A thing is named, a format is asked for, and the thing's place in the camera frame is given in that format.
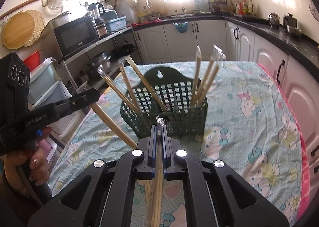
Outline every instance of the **basket hanging hole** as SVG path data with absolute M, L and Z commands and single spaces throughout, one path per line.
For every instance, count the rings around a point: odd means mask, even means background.
M 157 76 L 158 76 L 159 79 L 163 78 L 163 74 L 161 73 L 160 70 L 157 71 Z

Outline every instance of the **green dish rack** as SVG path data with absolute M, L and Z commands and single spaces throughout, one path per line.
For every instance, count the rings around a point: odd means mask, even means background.
M 145 79 L 153 87 L 158 97 L 164 102 L 169 113 L 164 113 L 151 94 L 140 82 L 133 92 L 140 106 L 141 113 L 135 113 L 124 102 L 121 116 L 133 129 L 139 139 L 150 136 L 156 117 L 163 118 L 168 136 L 203 135 L 207 116 L 207 98 L 200 107 L 190 107 L 193 79 L 185 77 L 170 67 L 155 67 L 147 71 Z

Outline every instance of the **round wooden cutting board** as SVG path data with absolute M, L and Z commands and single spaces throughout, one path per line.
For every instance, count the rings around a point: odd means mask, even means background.
M 33 9 L 27 10 L 27 12 L 33 17 L 35 22 L 35 28 L 30 40 L 24 45 L 26 47 L 38 42 L 40 34 L 42 33 L 45 27 L 45 20 L 41 12 Z
M 27 12 L 19 12 L 10 18 L 2 32 L 2 41 L 10 50 L 24 46 L 35 29 L 33 17 Z

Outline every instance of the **black countertop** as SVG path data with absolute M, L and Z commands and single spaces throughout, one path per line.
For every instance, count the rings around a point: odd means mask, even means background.
M 318 43 L 309 37 L 303 35 L 301 39 L 292 37 L 284 31 L 282 27 L 273 29 L 268 20 L 259 18 L 238 18 L 236 16 L 216 16 L 216 15 L 200 15 L 188 17 L 175 17 L 161 20 L 160 22 L 153 22 L 142 24 L 134 27 L 135 31 L 171 23 L 182 23 L 190 20 L 226 20 L 233 22 L 242 27 L 245 27 L 257 35 L 265 38 L 273 45 L 288 55 L 294 57 L 300 64 L 306 68 L 309 73 L 319 83 L 319 48 Z

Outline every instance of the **pink blanket trim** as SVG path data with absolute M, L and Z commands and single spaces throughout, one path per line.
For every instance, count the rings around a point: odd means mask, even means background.
M 261 67 L 269 76 L 270 74 L 268 73 L 268 71 L 265 69 L 265 67 L 261 64 L 258 64 L 259 67 Z M 301 133 L 301 128 L 300 125 L 297 121 L 296 115 L 293 112 L 290 104 L 288 103 L 288 100 L 286 99 L 285 95 L 282 93 L 281 88 L 278 86 L 277 82 L 275 82 L 275 84 L 277 85 L 278 90 L 280 91 L 280 94 L 283 97 L 283 100 L 285 101 L 285 103 L 287 104 L 288 108 L 290 109 L 295 121 L 296 121 L 296 125 L 298 127 L 299 130 L 299 134 L 300 134 L 300 142 L 301 142 L 301 155 L 302 155 L 302 178 L 301 178 L 301 199 L 300 199 L 300 206 L 299 206 L 299 210 L 298 210 L 298 214 L 297 214 L 297 220 L 303 215 L 303 213 L 306 211 L 306 209 L 308 208 L 309 205 L 309 192 L 310 192 L 310 172 L 309 172 L 309 160 L 308 160 L 308 156 L 307 156 L 307 152 L 306 152 L 306 143 L 305 143 L 305 139 Z

